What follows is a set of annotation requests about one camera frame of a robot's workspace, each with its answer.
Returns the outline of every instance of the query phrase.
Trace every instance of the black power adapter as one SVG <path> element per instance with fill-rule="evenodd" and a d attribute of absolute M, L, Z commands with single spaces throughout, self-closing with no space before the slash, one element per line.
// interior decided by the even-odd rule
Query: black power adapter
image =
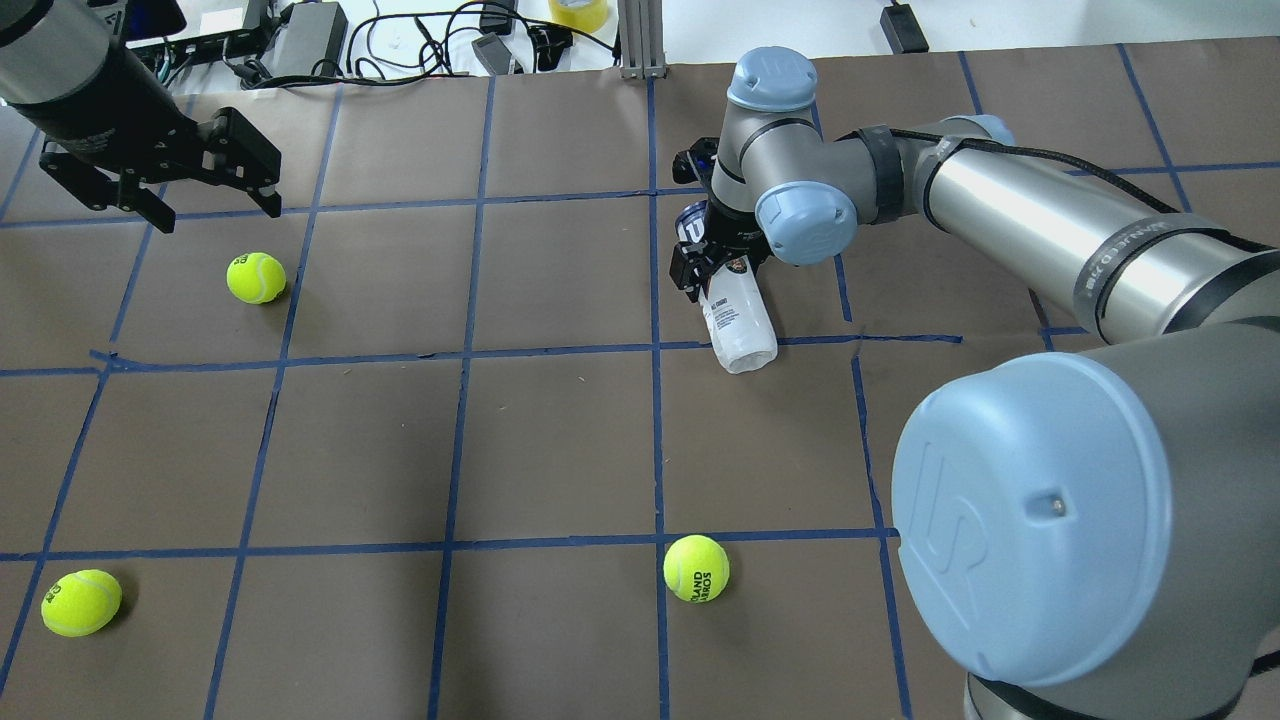
<path fill-rule="evenodd" d="M 895 55 L 929 51 L 929 42 L 924 40 L 924 31 L 920 29 L 910 5 L 899 5 L 897 0 L 893 0 L 893 4 L 881 13 L 881 27 Z"/>

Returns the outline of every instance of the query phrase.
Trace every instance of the metal bracket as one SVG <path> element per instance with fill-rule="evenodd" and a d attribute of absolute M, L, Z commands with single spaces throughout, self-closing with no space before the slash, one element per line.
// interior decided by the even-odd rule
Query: metal bracket
<path fill-rule="evenodd" d="M 623 79 L 667 77 L 662 50 L 662 0 L 618 0 Z"/>

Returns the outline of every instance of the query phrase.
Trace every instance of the bottle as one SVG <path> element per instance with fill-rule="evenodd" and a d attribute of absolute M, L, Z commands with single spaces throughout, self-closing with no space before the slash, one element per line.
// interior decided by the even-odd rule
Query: bottle
<path fill-rule="evenodd" d="M 676 218 L 676 234 L 701 242 L 707 201 L 699 201 Z M 778 356 L 778 338 L 755 283 L 751 263 L 735 258 L 712 275 L 698 295 L 707 320 L 716 359 L 730 374 L 759 370 Z"/>

